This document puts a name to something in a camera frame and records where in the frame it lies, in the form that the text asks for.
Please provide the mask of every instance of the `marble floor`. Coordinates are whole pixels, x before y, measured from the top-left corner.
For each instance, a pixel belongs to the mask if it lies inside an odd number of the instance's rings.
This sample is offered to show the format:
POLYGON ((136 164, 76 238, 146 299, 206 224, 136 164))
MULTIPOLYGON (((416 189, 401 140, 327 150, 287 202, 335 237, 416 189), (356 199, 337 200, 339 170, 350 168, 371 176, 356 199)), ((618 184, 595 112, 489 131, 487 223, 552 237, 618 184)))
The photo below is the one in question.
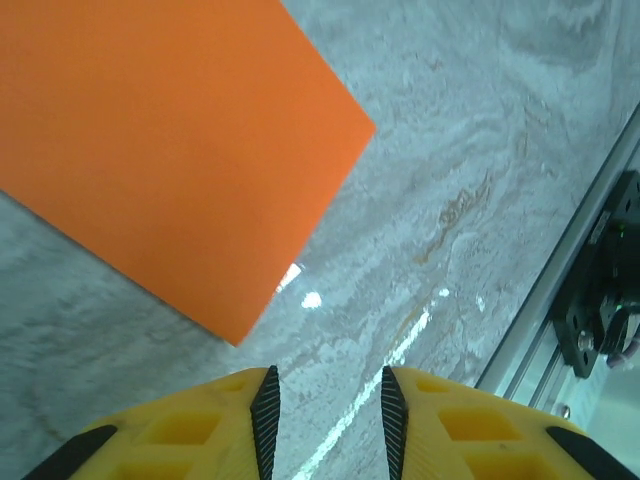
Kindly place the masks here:
POLYGON ((477 380, 640 100, 638 2, 285 4, 378 127, 300 274, 234 349, 0 195, 1 478, 272 363, 274 478, 388 478, 382 365, 477 380))

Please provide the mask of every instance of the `orange sheet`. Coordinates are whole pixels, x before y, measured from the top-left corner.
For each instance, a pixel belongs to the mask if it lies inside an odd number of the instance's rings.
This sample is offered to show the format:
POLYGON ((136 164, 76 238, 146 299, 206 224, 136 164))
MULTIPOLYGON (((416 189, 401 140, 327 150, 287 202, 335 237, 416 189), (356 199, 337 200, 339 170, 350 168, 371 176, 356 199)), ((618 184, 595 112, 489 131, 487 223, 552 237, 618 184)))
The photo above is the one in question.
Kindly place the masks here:
POLYGON ((0 3, 0 187, 233 344, 373 130, 275 0, 0 3))

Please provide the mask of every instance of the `textured rubber strip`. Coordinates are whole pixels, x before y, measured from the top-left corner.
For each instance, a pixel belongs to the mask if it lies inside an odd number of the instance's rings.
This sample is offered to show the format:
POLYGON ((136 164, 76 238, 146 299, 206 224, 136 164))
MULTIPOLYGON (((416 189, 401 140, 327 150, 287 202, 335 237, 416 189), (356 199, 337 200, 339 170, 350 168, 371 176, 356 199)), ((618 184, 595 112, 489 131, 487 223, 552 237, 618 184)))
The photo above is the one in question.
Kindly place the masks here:
POLYGON ((71 438, 22 480, 68 480, 118 429, 113 425, 94 428, 71 438))
POLYGON ((382 369, 382 427, 387 447, 390 480, 402 478, 404 449, 407 443, 409 408, 391 367, 382 369))
POLYGON ((589 437, 562 427, 549 427, 547 433, 595 480, 639 480, 589 437))
POLYGON ((269 367, 251 403, 251 421, 260 480, 271 480, 280 421, 280 381, 275 365, 269 367))

